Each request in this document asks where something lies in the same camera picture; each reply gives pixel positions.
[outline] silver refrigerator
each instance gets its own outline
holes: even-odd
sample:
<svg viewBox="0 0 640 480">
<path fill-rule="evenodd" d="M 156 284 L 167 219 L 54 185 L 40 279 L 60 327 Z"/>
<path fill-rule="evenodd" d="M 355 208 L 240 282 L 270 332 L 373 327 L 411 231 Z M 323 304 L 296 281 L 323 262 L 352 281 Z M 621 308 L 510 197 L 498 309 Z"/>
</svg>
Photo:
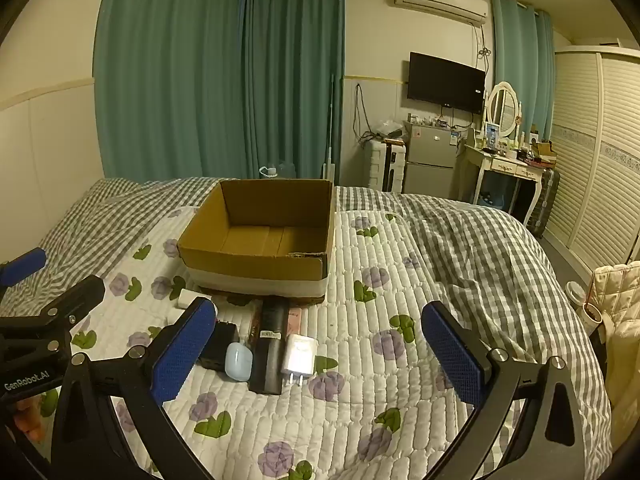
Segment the silver refrigerator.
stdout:
<svg viewBox="0 0 640 480">
<path fill-rule="evenodd" d="M 411 124 L 404 174 L 405 193 L 451 198 L 458 133 Z"/>
</svg>

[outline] white suitcase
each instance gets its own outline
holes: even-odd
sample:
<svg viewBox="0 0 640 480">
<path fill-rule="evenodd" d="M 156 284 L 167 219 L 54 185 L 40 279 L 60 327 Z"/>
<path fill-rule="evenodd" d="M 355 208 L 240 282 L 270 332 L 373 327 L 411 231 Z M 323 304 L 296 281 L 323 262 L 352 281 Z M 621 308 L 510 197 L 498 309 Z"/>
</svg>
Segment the white suitcase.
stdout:
<svg viewBox="0 0 640 480">
<path fill-rule="evenodd" d="M 402 191 L 406 148 L 402 140 L 370 140 L 365 147 L 364 177 L 367 187 L 378 191 Z"/>
</svg>

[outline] blue gripper pad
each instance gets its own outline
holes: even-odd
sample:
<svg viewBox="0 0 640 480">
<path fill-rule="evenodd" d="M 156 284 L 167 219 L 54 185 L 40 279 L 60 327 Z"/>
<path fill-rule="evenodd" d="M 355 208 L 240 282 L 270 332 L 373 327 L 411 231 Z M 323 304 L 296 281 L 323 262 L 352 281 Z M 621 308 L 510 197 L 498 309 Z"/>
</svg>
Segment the blue gripper pad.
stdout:
<svg viewBox="0 0 640 480">
<path fill-rule="evenodd" d="M 0 269 L 0 286 L 14 286 L 47 263 L 47 255 L 39 247 L 32 249 Z"/>
<path fill-rule="evenodd" d="M 200 305 L 186 322 L 181 323 L 196 302 Z M 206 298 L 196 298 L 175 323 L 178 332 L 153 368 L 151 394 L 158 404 L 177 397 L 189 371 L 211 337 L 215 324 L 216 308 Z"/>
<path fill-rule="evenodd" d="M 422 310 L 422 333 L 436 354 L 442 369 L 462 402 L 478 406 L 484 400 L 483 371 L 471 352 L 450 325 L 462 327 L 450 316 L 449 321 L 439 311 L 445 308 L 439 301 L 432 301 Z"/>
</svg>

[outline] purple flower print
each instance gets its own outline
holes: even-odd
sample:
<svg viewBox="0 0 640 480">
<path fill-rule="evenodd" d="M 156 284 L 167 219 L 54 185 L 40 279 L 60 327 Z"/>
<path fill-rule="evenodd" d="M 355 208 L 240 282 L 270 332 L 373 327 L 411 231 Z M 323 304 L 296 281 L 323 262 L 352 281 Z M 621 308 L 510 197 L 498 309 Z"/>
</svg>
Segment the purple flower print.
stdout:
<svg viewBox="0 0 640 480">
<path fill-rule="evenodd" d="M 114 296 L 122 296 L 129 290 L 129 279 L 121 272 L 111 280 L 109 290 Z"/>
<path fill-rule="evenodd" d="M 132 346 L 149 346 L 151 343 L 151 336 L 146 332 L 134 332 L 129 336 L 129 341 L 127 342 L 128 347 Z"/>
<path fill-rule="evenodd" d="M 133 420 L 131 419 L 131 415 L 129 410 L 127 409 L 126 404 L 123 400 L 121 400 L 116 406 L 116 414 L 118 415 L 118 420 L 120 421 L 120 425 L 122 429 L 127 433 L 136 429 L 135 424 L 133 424 Z"/>
<path fill-rule="evenodd" d="M 409 254 L 409 256 L 405 256 L 402 259 L 402 263 L 407 269 L 419 269 L 420 262 L 418 261 L 418 257 L 415 254 Z"/>
<path fill-rule="evenodd" d="M 389 281 L 389 273 L 382 267 L 367 267 L 362 269 L 362 283 L 371 288 L 383 286 Z"/>
<path fill-rule="evenodd" d="M 84 321 L 82 322 L 82 325 L 80 325 L 80 328 L 78 329 L 78 332 L 86 332 L 87 330 L 89 330 L 90 324 L 91 324 L 91 316 L 85 317 Z"/>
<path fill-rule="evenodd" d="M 360 439 L 358 443 L 358 456 L 360 460 L 371 460 L 373 457 L 383 454 L 389 449 L 392 433 L 387 428 L 377 428 L 370 435 Z"/>
<path fill-rule="evenodd" d="M 402 334 L 395 328 L 378 332 L 373 336 L 371 346 L 376 354 L 384 356 L 387 361 L 396 360 L 404 354 Z"/>
<path fill-rule="evenodd" d="M 213 392 L 207 392 L 206 394 L 200 394 L 196 403 L 191 406 L 189 410 L 189 420 L 198 422 L 199 420 L 205 420 L 213 415 L 218 409 L 218 398 Z"/>
<path fill-rule="evenodd" d="M 168 277 L 158 276 L 151 284 L 151 295 L 156 298 L 156 300 L 164 300 L 172 288 L 171 280 Z"/>
<path fill-rule="evenodd" d="M 366 216 L 356 216 L 355 219 L 351 220 L 350 225 L 356 229 L 367 229 L 371 227 L 371 220 Z"/>
<path fill-rule="evenodd" d="M 264 446 L 264 453 L 258 457 L 258 467 L 262 474 L 277 478 L 286 474 L 293 467 L 293 450 L 281 440 L 270 442 Z"/>
<path fill-rule="evenodd" d="M 165 241 L 164 244 L 162 244 L 162 248 L 164 249 L 164 254 L 169 258 L 178 256 L 178 240 L 175 238 L 169 238 Z"/>
<path fill-rule="evenodd" d="M 331 402 L 344 388 L 344 377 L 333 370 L 319 374 L 309 381 L 309 391 L 315 399 Z"/>
</svg>

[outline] bed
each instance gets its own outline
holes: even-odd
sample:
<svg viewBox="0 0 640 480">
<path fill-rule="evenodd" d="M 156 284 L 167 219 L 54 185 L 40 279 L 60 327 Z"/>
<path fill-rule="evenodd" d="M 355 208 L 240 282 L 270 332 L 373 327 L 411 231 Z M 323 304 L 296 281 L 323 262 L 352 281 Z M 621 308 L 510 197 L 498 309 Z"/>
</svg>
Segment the bed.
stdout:
<svg viewBox="0 0 640 480">
<path fill-rule="evenodd" d="M 44 238 L 47 266 L 9 291 L 0 315 L 35 314 L 96 274 L 105 300 L 76 327 L 72 350 L 97 359 L 148 344 L 172 322 L 176 292 L 191 286 L 175 240 L 216 182 L 97 182 Z M 338 187 L 337 198 L 327 297 L 302 315 L 302 333 L 319 340 L 318 376 L 257 396 L 196 366 L 164 406 L 215 478 L 423 478 L 471 413 L 420 333 L 420 310 L 434 299 L 490 346 L 521 360 L 567 361 L 586 478 L 597 478 L 611 459 L 604 382 L 529 232 L 502 212 L 432 197 Z M 246 338 L 258 300 L 214 301 Z M 126 406 L 114 404 L 140 466 L 155 472 Z M 497 466 L 521 407 L 514 402 L 479 474 Z"/>
</svg>

